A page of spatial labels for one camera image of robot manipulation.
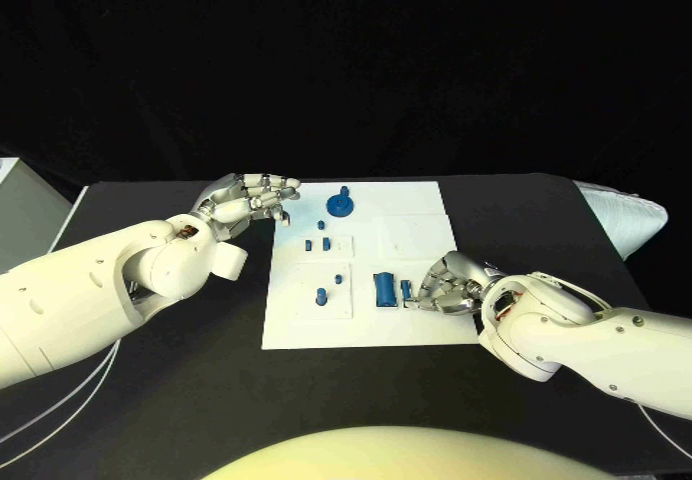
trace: black table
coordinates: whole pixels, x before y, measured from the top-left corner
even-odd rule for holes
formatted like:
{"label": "black table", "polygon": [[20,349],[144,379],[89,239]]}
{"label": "black table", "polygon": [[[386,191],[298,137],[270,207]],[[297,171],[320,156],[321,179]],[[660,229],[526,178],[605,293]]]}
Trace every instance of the black table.
{"label": "black table", "polygon": [[[509,273],[541,270],[565,278],[613,305],[647,308],[569,180],[538,174],[432,180],[461,251]],[[205,185],[94,185],[59,247],[186,212]],[[479,345],[262,351],[272,231],[271,221],[255,222],[238,238],[249,253],[239,281],[212,276],[195,297],[124,338],[92,403],[1,478],[199,478],[281,440],[360,425],[483,433],[616,474],[692,470],[637,407],[567,368],[549,382],[533,382]],[[3,432],[69,392],[101,358],[0,392]],[[3,445],[3,460],[82,399],[13,439],[11,448]],[[652,415],[692,448],[692,423]]]}

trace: black curtain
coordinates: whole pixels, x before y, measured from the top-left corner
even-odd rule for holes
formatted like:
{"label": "black curtain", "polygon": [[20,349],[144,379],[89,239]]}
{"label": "black curtain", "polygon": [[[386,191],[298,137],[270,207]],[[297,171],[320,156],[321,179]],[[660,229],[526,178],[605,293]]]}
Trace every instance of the black curtain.
{"label": "black curtain", "polygon": [[686,23],[659,4],[26,1],[0,14],[0,151],[68,196],[231,171],[542,171],[685,218]]}

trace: white paper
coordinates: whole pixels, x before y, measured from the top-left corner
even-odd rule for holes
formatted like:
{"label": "white paper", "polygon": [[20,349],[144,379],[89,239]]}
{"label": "white paper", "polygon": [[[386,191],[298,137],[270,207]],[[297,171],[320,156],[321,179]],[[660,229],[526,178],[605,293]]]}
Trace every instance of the white paper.
{"label": "white paper", "polygon": [[[332,217],[326,210],[342,184],[303,184],[301,199],[287,202],[291,226],[277,225],[274,235],[262,349],[477,343],[470,315],[402,305],[399,281],[411,281],[415,294],[428,268],[457,248],[437,182],[343,185],[355,203],[347,217]],[[373,274],[381,272],[395,277],[396,308],[375,306]],[[323,307],[316,304],[320,287],[327,290]]]}

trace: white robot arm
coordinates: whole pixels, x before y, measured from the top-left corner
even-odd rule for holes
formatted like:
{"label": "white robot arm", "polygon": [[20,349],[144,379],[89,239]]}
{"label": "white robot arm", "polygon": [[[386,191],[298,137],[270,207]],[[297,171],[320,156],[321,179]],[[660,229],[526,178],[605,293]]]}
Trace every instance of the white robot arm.
{"label": "white robot arm", "polygon": [[290,217],[294,179],[231,174],[189,214],[140,223],[0,275],[0,388],[86,358],[190,297],[209,273],[236,280],[246,252],[223,243],[251,219]]}
{"label": "white robot arm", "polygon": [[607,394],[692,420],[690,320],[611,308],[549,275],[506,276],[458,252],[435,263],[405,303],[453,315],[480,311],[481,346],[530,379],[545,382],[565,365]]}

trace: blue object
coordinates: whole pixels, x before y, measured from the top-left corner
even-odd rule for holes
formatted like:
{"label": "blue object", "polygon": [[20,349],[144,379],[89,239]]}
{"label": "blue object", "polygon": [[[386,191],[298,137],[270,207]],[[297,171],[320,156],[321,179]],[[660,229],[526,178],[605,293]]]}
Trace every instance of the blue object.
{"label": "blue object", "polygon": [[327,304],[327,291],[323,288],[317,289],[317,299],[314,300],[314,303],[317,303],[320,307]]}
{"label": "blue object", "polygon": [[411,280],[401,281],[401,299],[405,300],[406,298],[411,298]]}
{"label": "blue object", "polygon": [[353,200],[349,197],[349,187],[342,187],[342,192],[327,200],[327,212],[333,217],[346,217],[353,211]]}
{"label": "blue object", "polygon": [[382,272],[375,274],[373,277],[376,305],[378,307],[395,307],[396,295],[394,294],[394,275],[389,272]]}

